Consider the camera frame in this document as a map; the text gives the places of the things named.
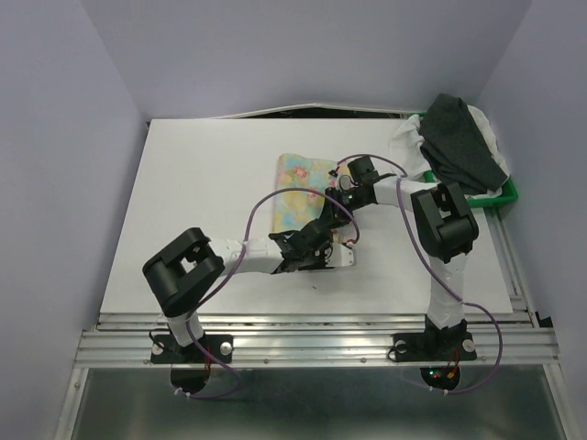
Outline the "floral pastel skirt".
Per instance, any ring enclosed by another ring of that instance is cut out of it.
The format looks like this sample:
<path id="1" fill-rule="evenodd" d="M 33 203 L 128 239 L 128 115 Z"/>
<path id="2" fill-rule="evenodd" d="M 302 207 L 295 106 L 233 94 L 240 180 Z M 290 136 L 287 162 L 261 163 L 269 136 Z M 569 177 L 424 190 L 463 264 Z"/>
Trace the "floral pastel skirt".
<path id="1" fill-rule="evenodd" d="M 333 160 L 282 154 L 277 161 L 275 189 L 306 188 L 324 193 L 336 185 L 336 179 L 329 174 L 336 167 Z M 325 201 L 312 192 L 283 192 L 274 196 L 272 231 L 301 230 L 321 215 Z"/>

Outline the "dark grey dotted skirt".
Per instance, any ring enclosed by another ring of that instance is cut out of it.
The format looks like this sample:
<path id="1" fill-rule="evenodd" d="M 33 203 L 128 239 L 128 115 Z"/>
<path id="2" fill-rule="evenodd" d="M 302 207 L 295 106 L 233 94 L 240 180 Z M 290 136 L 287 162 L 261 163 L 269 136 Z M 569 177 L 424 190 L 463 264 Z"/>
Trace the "dark grey dotted skirt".
<path id="1" fill-rule="evenodd" d="M 507 180 L 466 103 L 439 94 L 421 119 L 420 151 L 444 184 L 457 183 L 468 195 L 495 193 Z"/>

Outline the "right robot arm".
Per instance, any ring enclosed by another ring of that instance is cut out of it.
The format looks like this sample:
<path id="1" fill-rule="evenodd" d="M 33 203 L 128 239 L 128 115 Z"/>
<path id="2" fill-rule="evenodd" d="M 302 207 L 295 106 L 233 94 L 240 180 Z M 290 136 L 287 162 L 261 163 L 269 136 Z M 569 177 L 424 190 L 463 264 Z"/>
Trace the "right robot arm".
<path id="1" fill-rule="evenodd" d="M 371 155 L 350 157 L 347 174 L 339 162 L 327 174 L 334 183 L 326 189 L 320 217 L 335 227 L 349 223 L 347 213 L 372 204 L 400 210 L 412 246 L 430 275 L 430 299 L 422 347 L 442 358 L 467 331 L 463 312 L 464 269 L 479 227 L 457 183 L 425 183 L 408 179 L 404 169 L 380 174 Z"/>

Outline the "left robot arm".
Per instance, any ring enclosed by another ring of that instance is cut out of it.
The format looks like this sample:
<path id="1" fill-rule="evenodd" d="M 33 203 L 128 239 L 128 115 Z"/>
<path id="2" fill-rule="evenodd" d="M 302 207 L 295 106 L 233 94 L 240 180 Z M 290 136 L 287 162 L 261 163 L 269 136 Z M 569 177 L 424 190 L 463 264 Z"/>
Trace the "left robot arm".
<path id="1" fill-rule="evenodd" d="M 167 320 L 172 350 L 193 361 L 204 352 L 205 332 L 196 310 L 209 291 L 218 292 L 240 273 L 338 268 L 344 255 L 333 232 L 316 220 L 300 230 L 241 241 L 210 238 L 192 227 L 151 257 L 142 274 Z"/>

